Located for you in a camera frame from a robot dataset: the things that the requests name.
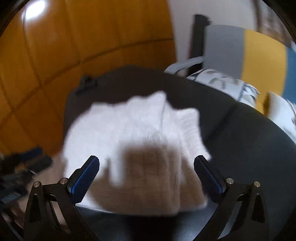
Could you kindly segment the white knitted sweater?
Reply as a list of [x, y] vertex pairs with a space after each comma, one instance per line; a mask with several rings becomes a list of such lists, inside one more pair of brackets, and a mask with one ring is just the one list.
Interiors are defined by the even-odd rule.
[[210, 159], [195, 108], [173, 108], [164, 92], [117, 104], [94, 103], [70, 125], [64, 175], [90, 156], [100, 170], [80, 206], [117, 214], [174, 215], [203, 209], [194, 159]]

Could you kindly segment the black leather table pad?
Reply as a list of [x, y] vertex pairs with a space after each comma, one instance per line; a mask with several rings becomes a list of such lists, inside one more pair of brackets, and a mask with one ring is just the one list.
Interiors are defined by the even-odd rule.
[[[271, 240], [295, 240], [295, 144], [271, 120], [246, 104], [205, 85], [157, 70], [125, 66], [73, 90], [66, 102], [64, 130], [93, 102], [117, 103], [164, 91], [178, 109], [200, 112], [201, 135], [212, 165], [239, 183], [260, 182]], [[193, 240], [214, 212], [173, 217], [137, 217], [82, 210], [101, 240]]]

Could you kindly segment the white printed pillow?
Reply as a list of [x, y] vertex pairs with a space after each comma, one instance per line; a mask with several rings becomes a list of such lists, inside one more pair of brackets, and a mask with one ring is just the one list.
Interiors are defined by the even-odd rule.
[[295, 143], [295, 103], [268, 92], [263, 104], [263, 113]]

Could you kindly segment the grey patterned pillow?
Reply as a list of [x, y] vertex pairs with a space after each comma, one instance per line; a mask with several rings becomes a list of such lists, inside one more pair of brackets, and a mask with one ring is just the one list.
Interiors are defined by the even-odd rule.
[[[204, 57], [195, 57], [183, 62], [177, 62], [165, 69], [165, 73], [176, 74], [181, 70], [188, 69], [194, 65], [201, 64]], [[203, 68], [187, 77], [188, 80], [194, 81], [223, 92], [238, 102], [244, 103], [252, 108], [256, 108], [259, 91], [251, 84], [220, 71]]]

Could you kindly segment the grey yellow blue headboard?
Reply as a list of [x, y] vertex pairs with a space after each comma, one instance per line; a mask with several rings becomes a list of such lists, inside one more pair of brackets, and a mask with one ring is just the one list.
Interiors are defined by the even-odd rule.
[[263, 109], [268, 92], [295, 102], [295, 51], [253, 30], [212, 25], [194, 15], [190, 57], [203, 57], [190, 73], [211, 68], [243, 80], [258, 89], [257, 109]]

